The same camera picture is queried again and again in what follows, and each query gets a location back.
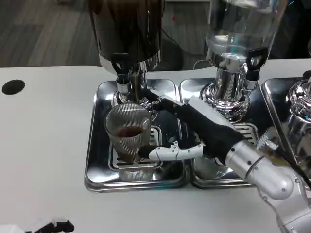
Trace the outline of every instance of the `stainless steel tray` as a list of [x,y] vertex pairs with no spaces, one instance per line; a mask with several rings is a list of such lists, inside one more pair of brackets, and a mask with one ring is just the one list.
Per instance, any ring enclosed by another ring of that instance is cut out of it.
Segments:
[[[201,90],[205,85],[211,84],[213,78],[205,79],[187,79],[184,80],[179,86],[180,98],[183,103],[187,103],[189,98],[193,95],[200,97]],[[272,125],[269,113],[266,109],[262,94],[257,88],[250,95],[250,106],[248,113],[236,126],[241,130],[249,131],[252,134],[251,142],[254,142],[258,137],[265,132],[265,130]],[[188,140],[195,140],[193,132],[182,123],[182,136]],[[211,165],[206,165],[206,169],[213,169]],[[247,187],[250,186],[243,179],[239,178],[231,169],[225,168],[225,175],[216,179],[202,179],[195,171],[195,160],[191,161],[191,183],[198,188],[228,188],[228,187]]]
[[[147,80],[148,86],[174,99],[179,97],[175,84],[167,79]],[[116,82],[102,83],[94,98],[93,114],[89,136],[85,186],[95,192],[122,191],[135,189],[176,188],[189,180],[189,166],[185,162],[163,162],[154,166],[153,175],[147,181],[122,181],[124,169],[111,169],[113,153],[109,137],[104,129],[104,118],[111,108],[113,94],[117,91]],[[180,124],[177,118],[166,111],[161,111],[153,121],[154,128],[160,128],[163,143],[171,143],[180,137]],[[127,170],[141,171],[147,169],[129,166]]]
[[[306,124],[301,124],[303,127],[301,130],[300,143],[295,150],[292,147],[290,139],[288,138],[289,128],[289,104],[285,101],[289,89],[298,81],[303,80],[303,77],[299,78],[281,78],[281,79],[270,79],[267,80],[262,86],[261,91],[269,109],[269,113],[273,120],[274,126],[269,129],[269,136],[273,137],[274,133],[277,137],[276,141],[281,144],[285,151],[288,151],[292,157],[295,156],[310,156],[310,127]],[[310,164],[304,165],[305,172],[310,177],[311,170]]]

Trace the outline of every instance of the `gray carpet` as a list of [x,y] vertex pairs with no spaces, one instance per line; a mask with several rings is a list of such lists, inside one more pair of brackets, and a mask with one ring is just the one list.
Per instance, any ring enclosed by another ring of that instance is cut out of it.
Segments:
[[[208,13],[209,3],[166,4],[163,29],[182,48],[181,69],[204,59]],[[0,67],[66,65],[100,65],[85,0],[0,0]]]

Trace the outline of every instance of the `metal grate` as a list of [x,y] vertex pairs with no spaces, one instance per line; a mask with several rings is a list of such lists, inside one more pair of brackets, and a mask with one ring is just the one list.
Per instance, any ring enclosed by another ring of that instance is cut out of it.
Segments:
[[257,127],[250,123],[237,123],[233,124],[234,128],[239,131],[243,136],[253,145],[257,145],[258,133]]
[[[151,126],[150,133],[150,145],[161,145],[162,144],[162,133],[161,129],[157,126]],[[142,168],[158,168],[162,165],[162,161],[153,161],[150,159],[143,159],[138,163],[128,163],[120,159],[110,143],[109,166],[112,170],[119,169],[142,169]]]

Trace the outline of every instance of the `stainless steel drip tray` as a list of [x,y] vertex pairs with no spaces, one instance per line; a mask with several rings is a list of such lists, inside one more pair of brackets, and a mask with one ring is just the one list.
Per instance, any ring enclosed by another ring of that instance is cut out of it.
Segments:
[[[176,99],[175,84],[167,79],[147,80],[148,86]],[[85,186],[95,192],[134,189],[175,188],[187,183],[189,167],[180,161],[136,164],[118,159],[104,128],[104,119],[117,91],[116,82],[102,83],[94,98],[93,114],[85,169]],[[151,143],[171,143],[180,137],[175,116],[161,111],[152,123]]]
[[[200,97],[202,89],[213,81],[214,78],[184,80],[179,86],[181,101],[187,103],[193,95]],[[195,140],[193,132],[187,128],[186,124],[181,125],[183,138]],[[262,94],[259,88],[256,88],[250,95],[250,106],[246,116],[234,126],[251,143],[256,144],[258,137],[271,125]],[[219,166],[213,160],[204,157],[192,159],[190,173],[191,183],[201,189],[249,186],[230,168]]]
[[261,86],[261,91],[274,123],[268,129],[267,136],[282,145],[292,157],[299,159],[300,166],[311,178],[311,129],[291,115],[290,105],[286,102],[290,88],[303,79],[303,77],[270,79]]

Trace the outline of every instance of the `black cable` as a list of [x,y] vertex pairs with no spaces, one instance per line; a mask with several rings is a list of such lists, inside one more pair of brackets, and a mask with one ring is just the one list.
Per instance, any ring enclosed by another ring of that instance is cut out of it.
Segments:
[[[165,10],[165,3],[166,3],[166,0],[163,1],[162,17],[163,17],[164,10]],[[180,47],[180,45],[179,45],[173,38],[171,38],[171,37],[167,34],[166,31],[164,31],[164,29],[162,29],[162,31],[163,31],[163,33],[166,35],[166,37],[167,37],[168,39],[170,39],[171,41],[173,41],[184,53],[186,53],[186,54],[188,54],[188,55],[190,55],[190,56],[196,56],[196,57],[197,57],[197,56],[204,56],[204,54],[193,54],[193,53],[189,53],[189,52],[183,50],[183,49]]]
[[163,1],[162,17],[163,17],[163,14],[164,14],[164,10],[165,10],[165,0]]
[[204,56],[204,54],[193,54],[193,53],[190,53],[190,52],[187,52],[187,51],[183,50],[183,49],[180,47],[180,45],[179,45],[173,38],[171,38],[171,37],[166,33],[166,31],[164,31],[164,29],[162,29],[162,31],[163,31],[163,33],[166,35],[166,37],[167,37],[168,39],[170,39],[171,41],[173,41],[184,53],[186,53],[186,54],[188,54],[188,55],[190,55],[190,56],[195,56],[195,57],[197,57],[197,56]]

